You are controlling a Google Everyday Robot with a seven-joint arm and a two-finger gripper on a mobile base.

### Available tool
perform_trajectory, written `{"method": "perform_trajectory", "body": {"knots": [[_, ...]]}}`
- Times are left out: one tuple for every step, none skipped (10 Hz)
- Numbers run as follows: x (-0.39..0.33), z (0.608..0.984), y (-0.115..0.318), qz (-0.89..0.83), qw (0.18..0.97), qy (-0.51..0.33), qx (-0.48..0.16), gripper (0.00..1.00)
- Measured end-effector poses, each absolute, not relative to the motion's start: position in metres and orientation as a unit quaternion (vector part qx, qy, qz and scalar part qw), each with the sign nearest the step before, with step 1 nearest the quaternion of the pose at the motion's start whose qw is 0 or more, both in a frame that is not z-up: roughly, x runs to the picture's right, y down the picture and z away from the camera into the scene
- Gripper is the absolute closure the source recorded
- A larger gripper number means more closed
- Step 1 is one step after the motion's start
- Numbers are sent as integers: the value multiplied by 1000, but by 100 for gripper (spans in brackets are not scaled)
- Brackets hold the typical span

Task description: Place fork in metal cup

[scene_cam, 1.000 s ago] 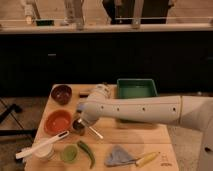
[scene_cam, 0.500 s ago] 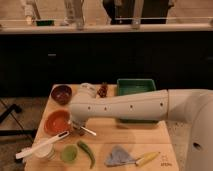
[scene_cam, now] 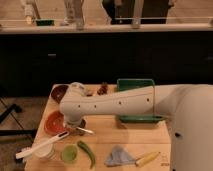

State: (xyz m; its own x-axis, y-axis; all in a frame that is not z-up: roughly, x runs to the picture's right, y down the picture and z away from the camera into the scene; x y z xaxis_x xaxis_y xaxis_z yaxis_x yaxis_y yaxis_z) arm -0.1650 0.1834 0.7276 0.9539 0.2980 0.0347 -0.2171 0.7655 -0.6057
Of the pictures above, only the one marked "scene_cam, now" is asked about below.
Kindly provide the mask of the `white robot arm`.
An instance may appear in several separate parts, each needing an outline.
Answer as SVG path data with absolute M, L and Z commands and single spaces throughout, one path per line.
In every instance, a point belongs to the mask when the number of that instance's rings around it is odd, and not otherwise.
M 170 171 L 213 171 L 213 85 L 157 85 L 88 97 L 85 86 L 74 82 L 59 110 L 70 127 L 86 115 L 170 115 Z

